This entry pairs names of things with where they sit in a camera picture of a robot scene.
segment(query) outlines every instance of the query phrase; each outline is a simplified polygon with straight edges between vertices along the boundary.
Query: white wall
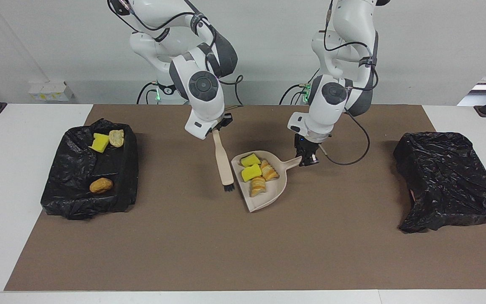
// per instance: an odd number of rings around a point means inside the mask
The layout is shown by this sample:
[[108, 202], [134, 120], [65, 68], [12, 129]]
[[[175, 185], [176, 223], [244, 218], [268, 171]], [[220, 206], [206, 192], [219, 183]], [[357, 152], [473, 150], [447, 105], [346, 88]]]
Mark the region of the white wall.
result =
[[[327, 0], [192, 1], [235, 46], [244, 102], [276, 103], [318, 67], [310, 42], [324, 27]], [[81, 103], [134, 102], [154, 79], [104, 0], [0, 0], [0, 13], [46, 75], [67, 81]], [[392, 0], [376, 8], [375, 25], [374, 103], [453, 105], [486, 75], [486, 1]], [[40, 78], [0, 31], [0, 100], [31, 102], [27, 83]]]

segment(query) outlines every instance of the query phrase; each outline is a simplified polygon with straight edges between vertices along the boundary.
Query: white table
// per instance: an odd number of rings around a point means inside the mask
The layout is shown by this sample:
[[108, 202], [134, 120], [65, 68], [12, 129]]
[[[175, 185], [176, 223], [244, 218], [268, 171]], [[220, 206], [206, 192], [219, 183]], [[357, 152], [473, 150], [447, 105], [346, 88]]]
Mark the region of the white table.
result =
[[[62, 134], [83, 125], [91, 105], [9, 104], [0, 114], [0, 303], [476, 304], [486, 290], [266, 292], [3, 292], [39, 213]], [[424, 106], [437, 131], [467, 136], [486, 167], [486, 119], [467, 106]]]

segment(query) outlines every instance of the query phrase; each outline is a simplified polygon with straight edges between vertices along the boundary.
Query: brush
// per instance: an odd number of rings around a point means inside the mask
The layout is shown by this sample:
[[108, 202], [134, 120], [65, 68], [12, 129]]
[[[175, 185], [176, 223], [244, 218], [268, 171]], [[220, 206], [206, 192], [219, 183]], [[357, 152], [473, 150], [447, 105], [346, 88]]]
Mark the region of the brush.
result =
[[226, 150], [224, 150], [222, 142], [220, 141], [219, 131], [214, 129], [211, 133], [213, 133], [213, 140], [215, 142], [216, 166], [219, 168], [220, 181], [224, 186], [224, 191], [231, 192], [235, 189], [235, 186], [232, 168], [228, 162], [228, 155], [226, 154]]

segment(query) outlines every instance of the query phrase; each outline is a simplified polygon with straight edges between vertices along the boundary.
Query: black plastic bag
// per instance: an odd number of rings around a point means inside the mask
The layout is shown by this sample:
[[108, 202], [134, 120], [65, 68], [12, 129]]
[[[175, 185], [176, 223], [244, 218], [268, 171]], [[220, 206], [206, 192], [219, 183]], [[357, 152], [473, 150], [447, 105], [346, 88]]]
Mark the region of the black plastic bag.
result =
[[[123, 130], [122, 147], [108, 145], [104, 153], [89, 146], [93, 133], [108, 134]], [[113, 188], [93, 194], [89, 185], [106, 177]], [[123, 212], [136, 201], [138, 187], [138, 149], [129, 125], [100, 119], [90, 126], [69, 129], [63, 135], [40, 204], [49, 215], [70, 220], [89, 219], [101, 212]]]
[[394, 152], [413, 206], [399, 229], [486, 223], [486, 170], [459, 133], [406, 133]]

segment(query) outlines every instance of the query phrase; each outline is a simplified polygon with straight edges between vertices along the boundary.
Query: food item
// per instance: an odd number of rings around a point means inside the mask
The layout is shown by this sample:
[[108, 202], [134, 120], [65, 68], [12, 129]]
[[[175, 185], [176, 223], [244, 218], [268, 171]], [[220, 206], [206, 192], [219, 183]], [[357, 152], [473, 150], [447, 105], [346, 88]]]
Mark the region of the food item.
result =
[[256, 156], [256, 154], [250, 154], [247, 157], [243, 157], [241, 159], [241, 165], [243, 167], [250, 167], [253, 164], [260, 164], [260, 159]]
[[262, 161], [262, 165], [260, 166], [262, 170], [262, 176], [266, 181], [270, 181], [272, 179], [276, 179], [278, 177], [278, 173], [275, 171], [273, 166], [270, 165], [266, 160]]
[[262, 170], [260, 170], [260, 166], [258, 164], [253, 164], [250, 167], [247, 167], [241, 171], [241, 177], [243, 177], [243, 181], [248, 182], [254, 177], [259, 177], [262, 175]]
[[112, 187], [113, 187], [113, 182], [109, 179], [102, 177], [92, 182], [91, 185], [89, 185], [89, 191], [95, 194], [101, 194], [112, 189]]
[[108, 135], [110, 137], [110, 144], [116, 148], [123, 146], [125, 141], [125, 133], [123, 130], [112, 130]]
[[89, 147], [99, 153], [104, 152], [104, 149], [106, 149], [106, 146], [110, 142], [110, 137], [100, 133], [93, 133], [93, 138], [93, 144]]
[[254, 177], [251, 181], [251, 198], [263, 192], [266, 192], [266, 180], [261, 176]]

